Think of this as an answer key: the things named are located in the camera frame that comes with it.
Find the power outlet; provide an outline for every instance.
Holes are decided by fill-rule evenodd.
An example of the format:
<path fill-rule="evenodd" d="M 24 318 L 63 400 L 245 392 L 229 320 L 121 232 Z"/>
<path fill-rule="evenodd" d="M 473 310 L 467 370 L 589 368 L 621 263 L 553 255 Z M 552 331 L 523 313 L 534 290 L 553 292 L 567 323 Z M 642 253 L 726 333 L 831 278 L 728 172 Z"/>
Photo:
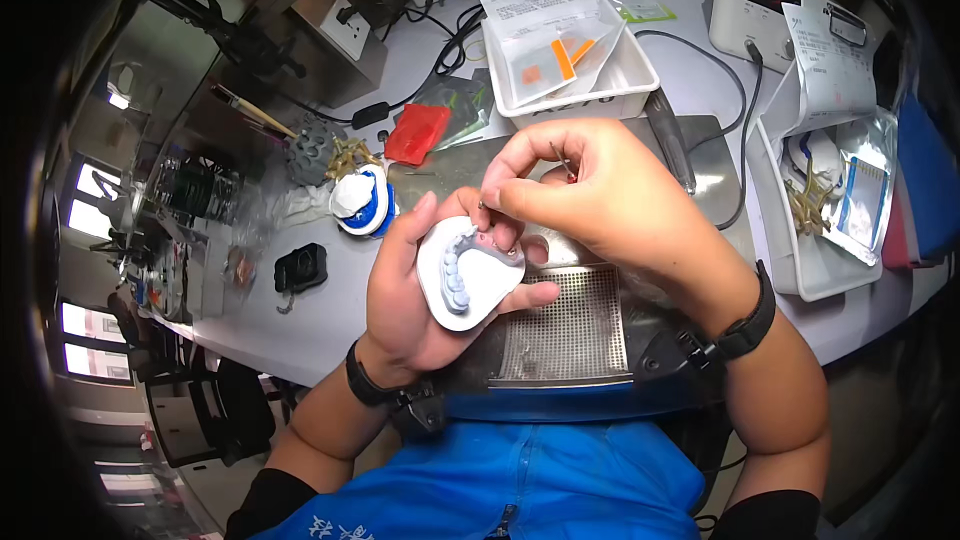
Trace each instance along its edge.
<path fill-rule="evenodd" d="M 340 47 L 351 59 L 359 61 L 360 55 L 363 54 L 363 46 L 367 42 L 367 35 L 370 33 L 370 24 L 359 13 L 347 19 L 346 23 L 337 20 L 337 13 L 350 6 L 348 0 L 336 0 L 317 31 L 328 41 Z"/>

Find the blue apron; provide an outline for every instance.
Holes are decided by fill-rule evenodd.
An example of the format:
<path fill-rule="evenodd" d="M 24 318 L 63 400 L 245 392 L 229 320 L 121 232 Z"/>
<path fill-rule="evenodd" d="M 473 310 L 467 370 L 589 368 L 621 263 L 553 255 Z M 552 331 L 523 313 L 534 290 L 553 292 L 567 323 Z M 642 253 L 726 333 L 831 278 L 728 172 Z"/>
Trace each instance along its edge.
<path fill-rule="evenodd" d="M 693 540 L 703 488 L 651 423 L 455 422 L 254 538 Z"/>

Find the orange label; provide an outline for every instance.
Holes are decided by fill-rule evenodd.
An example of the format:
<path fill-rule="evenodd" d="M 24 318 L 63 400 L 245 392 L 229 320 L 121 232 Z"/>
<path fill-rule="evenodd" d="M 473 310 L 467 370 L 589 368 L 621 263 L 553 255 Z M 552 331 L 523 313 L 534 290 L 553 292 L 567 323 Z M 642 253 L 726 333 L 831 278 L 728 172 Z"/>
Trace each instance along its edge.
<path fill-rule="evenodd" d="M 520 72 L 520 83 L 526 86 L 541 80 L 540 68 L 536 65 L 528 66 Z"/>
<path fill-rule="evenodd" d="M 570 57 L 564 50 L 564 44 L 560 40 L 554 40 L 550 42 L 550 48 L 553 49 L 553 54 L 557 57 L 559 73 L 563 76 L 563 79 L 575 78 L 576 74 L 573 72 L 573 65 L 570 64 Z"/>
<path fill-rule="evenodd" d="M 577 48 L 577 51 L 573 53 L 573 56 L 570 57 L 570 63 L 576 65 L 577 61 L 579 61 L 585 54 L 587 54 L 587 51 L 589 51 L 591 47 L 595 44 L 596 42 L 594 42 L 593 40 L 587 40 L 586 42 L 581 44 L 580 47 Z"/>

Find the hand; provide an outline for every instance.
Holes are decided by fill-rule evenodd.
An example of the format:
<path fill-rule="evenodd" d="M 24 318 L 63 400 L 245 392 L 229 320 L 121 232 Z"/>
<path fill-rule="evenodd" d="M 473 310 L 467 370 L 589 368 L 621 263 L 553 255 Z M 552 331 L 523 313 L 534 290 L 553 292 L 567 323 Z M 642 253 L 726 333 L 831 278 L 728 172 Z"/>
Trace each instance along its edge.
<path fill-rule="evenodd" d="M 366 333 L 355 350 L 357 361 L 381 388 L 409 386 L 421 373 L 449 365 L 498 314 L 542 307 L 560 295 L 553 282 L 522 283 L 472 330 L 450 331 L 437 323 L 415 270 L 418 244 L 430 228 L 447 218 L 470 215 L 481 231 L 493 227 L 498 246 L 512 246 L 522 233 L 522 225 L 506 217 L 491 217 L 479 208 L 479 202 L 480 192 L 473 187 L 461 187 L 439 206 L 437 195 L 427 192 L 414 210 L 390 224 L 369 273 Z M 546 263 L 542 238 L 524 238 L 521 243 L 529 261 Z"/>
<path fill-rule="evenodd" d="M 539 160 L 562 166 L 524 179 Z M 517 132 L 486 169 L 484 204 L 583 243 L 620 266 L 646 270 L 708 333 L 757 304 L 750 266 L 707 221 L 673 175 L 620 121 L 557 119 Z"/>

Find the black watch strap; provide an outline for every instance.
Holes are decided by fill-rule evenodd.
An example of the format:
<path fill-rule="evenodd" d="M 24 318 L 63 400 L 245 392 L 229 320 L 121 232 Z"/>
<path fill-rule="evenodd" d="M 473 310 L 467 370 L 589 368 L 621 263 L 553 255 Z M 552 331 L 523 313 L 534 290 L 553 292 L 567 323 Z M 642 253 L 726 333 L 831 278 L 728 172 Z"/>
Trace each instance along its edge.
<path fill-rule="evenodd" d="M 753 311 L 726 328 L 714 342 L 728 360 L 743 357 L 757 348 L 774 323 L 777 299 L 762 260 L 756 262 L 756 277 L 760 281 L 760 298 Z"/>
<path fill-rule="evenodd" d="M 346 383 L 350 386 L 353 395 L 368 407 L 377 407 L 390 401 L 400 391 L 399 388 L 381 388 L 374 383 L 363 364 L 357 360 L 354 352 L 357 343 L 350 345 L 346 351 Z"/>

